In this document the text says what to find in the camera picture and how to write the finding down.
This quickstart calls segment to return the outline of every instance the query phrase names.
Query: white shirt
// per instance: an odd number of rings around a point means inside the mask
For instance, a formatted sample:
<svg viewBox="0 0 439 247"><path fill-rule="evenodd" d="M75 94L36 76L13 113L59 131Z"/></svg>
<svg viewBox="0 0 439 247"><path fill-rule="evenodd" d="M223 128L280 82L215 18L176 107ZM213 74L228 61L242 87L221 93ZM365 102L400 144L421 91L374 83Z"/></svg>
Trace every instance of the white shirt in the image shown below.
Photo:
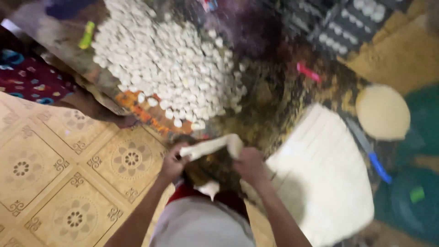
<svg viewBox="0 0 439 247"><path fill-rule="evenodd" d="M149 246L255 247L255 239L250 224L234 210L191 196L165 207Z"/></svg>

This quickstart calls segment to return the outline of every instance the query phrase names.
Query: round dough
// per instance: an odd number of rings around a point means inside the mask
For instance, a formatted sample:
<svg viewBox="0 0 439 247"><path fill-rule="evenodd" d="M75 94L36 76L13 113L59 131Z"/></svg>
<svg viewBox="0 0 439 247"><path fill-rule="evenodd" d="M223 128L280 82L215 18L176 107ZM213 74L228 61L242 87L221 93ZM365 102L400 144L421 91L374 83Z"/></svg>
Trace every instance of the round dough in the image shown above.
<svg viewBox="0 0 439 247"><path fill-rule="evenodd" d="M403 140L410 128L410 111L395 89L376 85L356 99L358 120L364 131L378 140Z"/></svg>

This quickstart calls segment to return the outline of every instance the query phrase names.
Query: green object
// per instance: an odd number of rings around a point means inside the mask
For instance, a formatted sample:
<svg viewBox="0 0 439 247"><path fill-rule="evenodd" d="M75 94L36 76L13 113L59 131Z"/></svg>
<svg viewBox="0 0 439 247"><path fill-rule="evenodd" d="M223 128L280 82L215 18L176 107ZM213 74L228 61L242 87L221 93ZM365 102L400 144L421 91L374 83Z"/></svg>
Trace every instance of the green object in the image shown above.
<svg viewBox="0 0 439 247"><path fill-rule="evenodd" d="M412 203L417 203L418 201L420 201L424 198L425 198L425 193L424 193L424 189L422 187L414 188L410 192L410 200L412 201Z"/></svg>
<svg viewBox="0 0 439 247"><path fill-rule="evenodd" d="M419 154L439 155L439 84L411 92L405 100L410 110L410 130L396 149L397 167L411 164Z"/></svg>
<svg viewBox="0 0 439 247"><path fill-rule="evenodd" d="M93 31L94 31L94 22L87 22L87 25L85 26L84 36L82 37L78 45L81 49L84 50L90 46L93 38Z"/></svg>
<svg viewBox="0 0 439 247"><path fill-rule="evenodd" d="M405 167L374 194L375 218L426 242L439 245L439 175Z"/></svg>

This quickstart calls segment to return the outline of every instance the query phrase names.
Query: blue knife handle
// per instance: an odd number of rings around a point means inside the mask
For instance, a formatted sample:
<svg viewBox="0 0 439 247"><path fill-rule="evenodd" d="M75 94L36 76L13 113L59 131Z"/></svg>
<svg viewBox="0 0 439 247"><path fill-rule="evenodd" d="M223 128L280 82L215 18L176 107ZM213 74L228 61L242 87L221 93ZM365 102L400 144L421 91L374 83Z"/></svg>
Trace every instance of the blue knife handle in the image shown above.
<svg viewBox="0 0 439 247"><path fill-rule="evenodd" d="M381 165L380 161L378 160L377 154L369 153L367 156L369 156L369 160L371 161L375 170L378 172L378 175L380 175L380 177L384 180L384 182L390 184L392 182L392 177L389 174L387 174L384 167Z"/></svg>

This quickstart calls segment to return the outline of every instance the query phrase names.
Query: floral fabric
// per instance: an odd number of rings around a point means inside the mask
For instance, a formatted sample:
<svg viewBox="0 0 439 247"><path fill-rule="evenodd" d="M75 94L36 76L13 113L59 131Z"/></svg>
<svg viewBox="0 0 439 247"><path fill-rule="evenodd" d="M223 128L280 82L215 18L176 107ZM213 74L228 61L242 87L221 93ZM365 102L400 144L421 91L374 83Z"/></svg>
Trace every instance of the floral fabric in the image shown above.
<svg viewBox="0 0 439 247"><path fill-rule="evenodd" d="M42 59L3 49L0 59L0 91L49 105L73 93L75 79Z"/></svg>

